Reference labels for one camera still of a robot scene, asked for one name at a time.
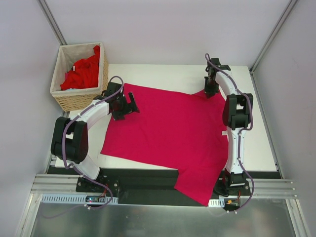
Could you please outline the wicker laundry basket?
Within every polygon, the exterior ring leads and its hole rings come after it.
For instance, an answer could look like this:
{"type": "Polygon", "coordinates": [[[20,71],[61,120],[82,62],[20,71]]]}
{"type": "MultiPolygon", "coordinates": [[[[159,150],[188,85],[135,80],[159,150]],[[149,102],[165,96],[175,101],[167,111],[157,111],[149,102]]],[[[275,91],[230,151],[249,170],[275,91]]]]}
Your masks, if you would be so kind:
{"type": "Polygon", "coordinates": [[[52,76],[50,94],[65,112],[83,109],[91,103],[95,96],[107,88],[108,66],[102,42],[60,46],[52,76]],[[78,60],[92,56],[94,54],[93,48],[97,45],[100,46],[98,87],[73,91],[61,90],[60,85],[65,81],[65,73],[71,70],[78,60]]]}

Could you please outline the magenta t shirt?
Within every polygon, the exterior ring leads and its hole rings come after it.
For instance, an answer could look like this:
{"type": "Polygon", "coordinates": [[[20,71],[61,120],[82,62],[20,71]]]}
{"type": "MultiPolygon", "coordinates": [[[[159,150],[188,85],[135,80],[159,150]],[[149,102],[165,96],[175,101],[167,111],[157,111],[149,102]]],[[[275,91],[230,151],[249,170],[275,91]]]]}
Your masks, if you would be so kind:
{"type": "Polygon", "coordinates": [[[207,206],[228,159],[225,100],[125,84],[138,113],[110,120],[101,154],[178,171],[175,189],[207,206]]]}

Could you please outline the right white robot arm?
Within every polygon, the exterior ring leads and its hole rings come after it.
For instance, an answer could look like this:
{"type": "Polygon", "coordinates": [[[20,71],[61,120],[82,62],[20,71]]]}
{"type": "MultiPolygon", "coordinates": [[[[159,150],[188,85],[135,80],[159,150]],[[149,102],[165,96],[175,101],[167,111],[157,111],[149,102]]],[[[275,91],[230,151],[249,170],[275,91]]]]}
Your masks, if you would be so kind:
{"type": "Polygon", "coordinates": [[[221,64],[219,58],[211,58],[208,53],[205,59],[208,74],[204,84],[206,97],[213,97],[220,91],[226,96],[222,121],[228,132],[229,155],[222,181],[215,185],[214,192],[228,197],[236,192],[239,194],[247,185],[248,173],[243,165],[244,140],[246,131],[253,128],[253,95],[238,88],[229,65],[221,64]]]}

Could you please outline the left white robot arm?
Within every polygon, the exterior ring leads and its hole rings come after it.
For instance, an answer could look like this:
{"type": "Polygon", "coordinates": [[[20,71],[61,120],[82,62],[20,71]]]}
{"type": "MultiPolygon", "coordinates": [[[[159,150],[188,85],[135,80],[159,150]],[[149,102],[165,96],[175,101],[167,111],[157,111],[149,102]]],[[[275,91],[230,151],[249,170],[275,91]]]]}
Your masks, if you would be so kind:
{"type": "Polygon", "coordinates": [[[93,192],[104,188],[101,168],[88,155],[88,131],[101,118],[111,114],[114,120],[123,120],[125,115],[139,113],[132,92],[124,94],[124,86],[110,82],[106,90],[93,98],[92,102],[72,118],[59,117],[55,122],[51,153],[61,159],[66,169],[74,168],[84,176],[93,192]]]}

